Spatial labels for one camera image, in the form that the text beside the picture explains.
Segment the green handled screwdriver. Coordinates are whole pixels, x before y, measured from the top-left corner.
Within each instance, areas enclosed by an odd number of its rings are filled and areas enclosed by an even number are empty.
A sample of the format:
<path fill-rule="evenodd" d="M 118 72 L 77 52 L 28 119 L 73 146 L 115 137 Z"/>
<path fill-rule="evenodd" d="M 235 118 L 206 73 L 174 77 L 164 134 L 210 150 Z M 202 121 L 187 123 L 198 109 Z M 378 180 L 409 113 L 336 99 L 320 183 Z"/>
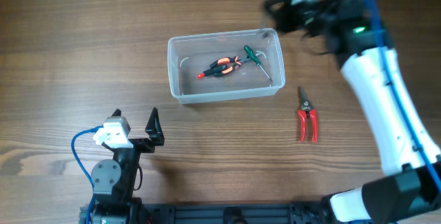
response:
<path fill-rule="evenodd" d="M 244 51 L 245 51 L 245 53 L 246 53 L 246 55 L 247 55 L 247 57 L 249 58 L 249 59 L 251 59 L 263 72 L 264 72 L 264 74 L 266 75 L 266 77 L 270 80 L 270 81 L 272 81 L 272 79 L 270 78 L 270 76 L 268 75 L 268 73 L 265 71 L 265 69 L 262 67 L 262 65 L 261 65 L 261 62 L 258 60 L 258 57 L 257 57 L 257 55 L 254 53 L 254 51 L 248 46 L 248 45 L 245 45 L 244 46 Z"/>

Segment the red black screwdriver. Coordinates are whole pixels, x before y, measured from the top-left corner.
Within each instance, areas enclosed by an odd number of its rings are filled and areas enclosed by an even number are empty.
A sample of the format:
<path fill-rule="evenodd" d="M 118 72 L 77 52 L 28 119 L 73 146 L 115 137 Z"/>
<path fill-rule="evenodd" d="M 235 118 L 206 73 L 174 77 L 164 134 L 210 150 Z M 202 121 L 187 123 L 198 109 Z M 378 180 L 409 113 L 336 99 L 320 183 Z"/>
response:
<path fill-rule="evenodd" d="M 210 69 L 205 70 L 205 71 L 201 72 L 200 74 L 198 74 L 198 75 L 196 76 L 196 78 L 197 78 L 197 79 L 203 79 L 203 78 L 205 78 L 205 77 L 208 77 L 208 76 L 213 75 L 214 73 L 215 73 L 214 69 L 213 69 L 213 68 L 210 68 Z"/>

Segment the red handled wire stripper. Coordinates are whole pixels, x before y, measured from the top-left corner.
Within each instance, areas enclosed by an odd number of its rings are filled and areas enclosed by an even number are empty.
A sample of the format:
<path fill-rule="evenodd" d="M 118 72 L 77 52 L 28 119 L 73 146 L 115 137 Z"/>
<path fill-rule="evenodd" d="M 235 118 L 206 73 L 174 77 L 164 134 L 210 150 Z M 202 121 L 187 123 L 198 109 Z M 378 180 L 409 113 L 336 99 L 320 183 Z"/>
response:
<path fill-rule="evenodd" d="M 318 142 L 318 115 L 315 107 L 311 104 L 311 101 L 307 97 L 305 89 L 303 87 L 298 88 L 300 97 L 300 107 L 298 109 L 298 117 L 300 119 L 300 140 L 303 142 L 307 135 L 307 121 L 311 121 L 312 134 L 311 142 Z"/>

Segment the orange black needle-nose pliers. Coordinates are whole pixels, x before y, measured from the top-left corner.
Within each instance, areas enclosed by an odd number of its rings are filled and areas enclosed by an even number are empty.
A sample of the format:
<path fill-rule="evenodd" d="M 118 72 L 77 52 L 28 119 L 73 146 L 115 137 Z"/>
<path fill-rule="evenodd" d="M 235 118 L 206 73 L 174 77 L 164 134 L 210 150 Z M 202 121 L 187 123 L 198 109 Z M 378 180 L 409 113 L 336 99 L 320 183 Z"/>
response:
<path fill-rule="evenodd" d="M 209 65 L 209 69 L 203 72 L 205 77 L 223 77 L 238 70 L 242 64 L 249 61 L 249 57 L 224 57 Z"/>

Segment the silver combination wrench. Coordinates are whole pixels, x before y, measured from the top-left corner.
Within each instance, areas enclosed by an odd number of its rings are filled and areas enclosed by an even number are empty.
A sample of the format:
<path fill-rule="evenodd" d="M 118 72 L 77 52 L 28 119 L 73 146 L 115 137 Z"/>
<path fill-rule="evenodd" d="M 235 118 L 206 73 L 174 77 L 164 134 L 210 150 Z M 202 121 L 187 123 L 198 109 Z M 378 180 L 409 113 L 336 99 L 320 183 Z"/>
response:
<path fill-rule="evenodd" d="M 270 19 L 270 15 L 267 13 L 267 11 L 265 9 L 263 9 L 263 16 L 262 16 L 262 19 L 260 21 L 260 26 L 259 26 L 259 34 L 264 39 L 266 39 L 268 37 L 268 32 L 266 31 L 266 28 L 267 28 L 267 24 L 269 22 L 269 19 Z"/>

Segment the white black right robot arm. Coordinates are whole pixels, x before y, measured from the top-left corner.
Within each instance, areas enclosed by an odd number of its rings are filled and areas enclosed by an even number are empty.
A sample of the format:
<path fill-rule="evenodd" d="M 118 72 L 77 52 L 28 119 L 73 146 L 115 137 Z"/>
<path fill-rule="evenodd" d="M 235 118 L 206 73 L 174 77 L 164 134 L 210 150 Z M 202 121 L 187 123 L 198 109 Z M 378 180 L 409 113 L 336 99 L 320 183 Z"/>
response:
<path fill-rule="evenodd" d="M 406 89 L 376 0 L 264 0 L 277 31 L 322 35 L 357 96 L 380 155 L 381 179 L 330 194 L 317 223 L 396 223 L 440 209 L 440 148 Z"/>

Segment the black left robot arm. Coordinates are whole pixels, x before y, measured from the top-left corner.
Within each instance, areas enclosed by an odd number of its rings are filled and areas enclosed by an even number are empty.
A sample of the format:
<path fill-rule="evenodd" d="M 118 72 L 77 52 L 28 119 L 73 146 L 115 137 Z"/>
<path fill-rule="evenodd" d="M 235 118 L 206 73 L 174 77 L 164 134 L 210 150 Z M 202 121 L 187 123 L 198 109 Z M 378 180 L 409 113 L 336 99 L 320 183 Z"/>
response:
<path fill-rule="evenodd" d="M 92 199 L 84 223 L 153 223 L 142 200 L 133 193 L 142 186 L 140 157 L 164 145 L 158 109 L 153 108 L 145 126 L 147 138 L 128 137 L 131 127 L 119 109 L 94 131 L 94 141 L 112 152 L 112 158 L 99 161 L 90 174 Z"/>

